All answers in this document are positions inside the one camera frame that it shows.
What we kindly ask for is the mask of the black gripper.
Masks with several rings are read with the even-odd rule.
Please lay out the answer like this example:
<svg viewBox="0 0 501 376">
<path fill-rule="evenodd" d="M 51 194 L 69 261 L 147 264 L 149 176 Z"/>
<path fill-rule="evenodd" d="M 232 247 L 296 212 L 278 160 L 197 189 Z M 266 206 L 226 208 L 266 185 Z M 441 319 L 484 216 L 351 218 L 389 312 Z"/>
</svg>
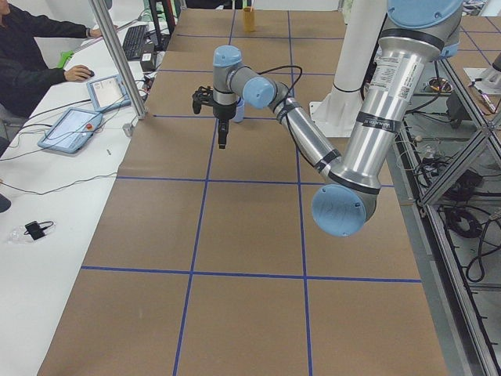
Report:
<svg viewBox="0 0 501 376">
<path fill-rule="evenodd" d="M 213 107 L 213 115 L 218 120 L 218 148 L 224 150 L 227 144 L 229 121 L 236 115 L 236 102 L 229 105 L 216 103 Z"/>
</svg>

